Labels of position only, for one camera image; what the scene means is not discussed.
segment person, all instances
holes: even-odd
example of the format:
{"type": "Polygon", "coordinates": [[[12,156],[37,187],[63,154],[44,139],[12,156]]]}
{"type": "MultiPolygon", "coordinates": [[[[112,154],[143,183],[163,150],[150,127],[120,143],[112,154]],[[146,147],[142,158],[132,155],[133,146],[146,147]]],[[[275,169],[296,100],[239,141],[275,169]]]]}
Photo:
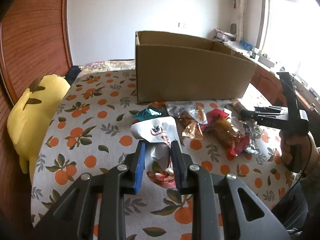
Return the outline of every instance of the person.
{"type": "Polygon", "coordinates": [[[301,231],[305,222],[315,215],[320,204],[320,154],[313,136],[293,135],[289,137],[284,131],[280,132],[282,151],[281,160],[288,165],[292,160],[290,146],[301,145],[301,178],[293,185],[287,194],[272,209],[287,230],[301,231]]]}

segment human hand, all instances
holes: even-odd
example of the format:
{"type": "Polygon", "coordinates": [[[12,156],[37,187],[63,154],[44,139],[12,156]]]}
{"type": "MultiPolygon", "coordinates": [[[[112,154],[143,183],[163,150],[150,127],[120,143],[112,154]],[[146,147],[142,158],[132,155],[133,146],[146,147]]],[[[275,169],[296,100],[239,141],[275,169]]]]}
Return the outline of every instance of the human hand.
{"type": "Polygon", "coordinates": [[[287,132],[283,130],[281,130],[279,133],[279,136],[281,137],[280,148],[282,152],[281,160],[283,164],[288,165],[292,160],[292,154],[290,153],[290,146],[300,144],[301,157],[302,157],[301,170],[305,169],[304,170],[305,174],[308,174],[313,170],[313,168],[316,166],[316,163],[318,161],[318,156],[319,156],[313,136],[311,135],[310,132],[308,133],[308,135],[304,135],[304,136],[293,135],[289,137],[287,132]],[[311,148],[312,148],[311,151],[310,151],[310,142],[309,142],[308,135],[310,136],[310,141],[311,141],[311,148]]]}

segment floral tablecloth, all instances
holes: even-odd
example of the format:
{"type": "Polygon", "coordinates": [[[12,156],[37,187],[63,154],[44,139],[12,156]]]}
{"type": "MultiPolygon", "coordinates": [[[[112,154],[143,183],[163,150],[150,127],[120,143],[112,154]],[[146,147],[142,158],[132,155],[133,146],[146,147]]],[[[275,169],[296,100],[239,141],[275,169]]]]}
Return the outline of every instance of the floral tablecloth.
{"type": "MultiPolygon", "coordinates": [[[[251,84],[243,98],[252,106],[270,105],[251,84]]],[[[199,101],[197,105],[210,111],[227,103],[227,100],[199,101]]],[[[88,74],[75,81],[57,109],[40,150],[31,192],[33,225],[82,173],[108,172],[135,151],[138,140],[129,129],[135,123],[133,115],[145,107],[137,104],[134,70],[88,74]]],[[[240,176],[271,209],[288,190],[292,179],[280,161],[279,130],[266,127],[262,130],[256,139],[261,151],[258,155],[242,154],[236,158],[226,155],[210,134],[205,134],[204,140],[185,138],[182,150],[191,155],[194,163],[212,173],[232,172],[240,176]]],[[[191,239],[192,197],[161,188],[146,175],[139,195],[125,196],[125,215],[130,240],[191,239]]]]}

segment cardboard box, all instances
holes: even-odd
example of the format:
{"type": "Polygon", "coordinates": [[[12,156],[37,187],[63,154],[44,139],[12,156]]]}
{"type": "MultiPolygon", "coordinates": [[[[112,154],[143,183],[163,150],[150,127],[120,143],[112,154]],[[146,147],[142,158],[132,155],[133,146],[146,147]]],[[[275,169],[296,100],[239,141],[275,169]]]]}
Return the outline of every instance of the cardboard box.
{"type": "Polygon", "coordinates": [[[241,98],[256,64],[221,43],[136,32],[138,102],[241,98]]]}

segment window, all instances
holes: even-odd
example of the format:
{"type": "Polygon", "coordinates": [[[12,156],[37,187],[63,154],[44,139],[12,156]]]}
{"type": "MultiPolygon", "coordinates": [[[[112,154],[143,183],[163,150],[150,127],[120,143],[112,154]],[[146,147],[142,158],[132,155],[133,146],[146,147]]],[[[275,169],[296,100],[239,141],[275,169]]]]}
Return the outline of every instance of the window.
{"type": "Polygon", "coordinates": [[[320,94],[320,7],[315,0],[266,0],[260,49],[320,94]]]}

